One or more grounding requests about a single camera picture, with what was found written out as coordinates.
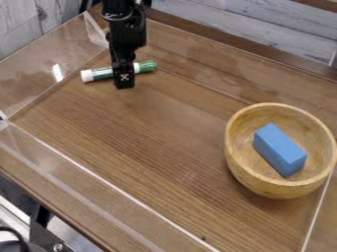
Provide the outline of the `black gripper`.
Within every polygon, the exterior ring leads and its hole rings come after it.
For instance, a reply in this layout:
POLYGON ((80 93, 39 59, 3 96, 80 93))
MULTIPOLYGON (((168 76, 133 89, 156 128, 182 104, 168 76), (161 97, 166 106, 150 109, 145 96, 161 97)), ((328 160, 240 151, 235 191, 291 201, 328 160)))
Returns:
POLYGON ((110 54, 116 86, 134 87, 132 62, 137 50, 146 45, 146 13, 142 0, 104 0, 102 16, 110 24, 110 54))

